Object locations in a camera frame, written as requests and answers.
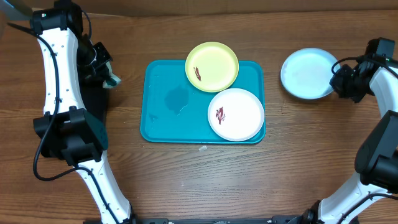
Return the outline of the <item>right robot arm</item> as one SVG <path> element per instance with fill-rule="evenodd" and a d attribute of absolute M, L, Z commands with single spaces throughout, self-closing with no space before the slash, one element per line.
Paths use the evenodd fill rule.
<path fill-rule="evenodd" d="M 331 196 L 319 200 L 291 223 L 357 223 L 358 215 L 382 198 L 397 199 L 397 60 L 395 42 L 371 39 L 355 67 L 333 70 L 330 85 L 355 103 L 376 97 L 381 120 L 356 154 L 354 174 Z"/>

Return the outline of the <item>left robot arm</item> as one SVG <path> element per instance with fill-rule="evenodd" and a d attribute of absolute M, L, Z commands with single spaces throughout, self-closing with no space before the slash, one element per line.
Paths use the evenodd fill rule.
<path fill-rule="evenodd" d="M 108 161 L 105 128 L 109 90 L 120 84 L 101 42 L 84 32 L 87 15 L 71 1 L 35 11 L 30 32 L 41 48 L 45 70 L 44 114 L 34 119 L 37 157 L 65 161 L 88 187 L 101 223 L 134 223 L 129 200 Z"/>

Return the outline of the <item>green scrubbing sponge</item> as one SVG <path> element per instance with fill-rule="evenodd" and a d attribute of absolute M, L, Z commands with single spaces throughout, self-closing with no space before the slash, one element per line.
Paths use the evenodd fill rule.
<path fill-rule="evenodd" d="M 103 88 L 111 89 L 118 86 L 120 83 L 121 79 L 113 73 L 110 62 L 107 62 L 104 74 Z"/>

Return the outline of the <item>light blue plate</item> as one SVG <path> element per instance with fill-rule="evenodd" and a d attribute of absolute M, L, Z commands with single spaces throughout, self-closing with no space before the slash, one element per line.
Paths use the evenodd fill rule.
<path fill-rule="evenodd" d="M 337 59 L 318 48 L 306 48 L 289 55 L 282 65 L 280 81 L 284 89 L 302 100 L 317 100 L 333 92 L 330 80 L 339 66 Z"/>

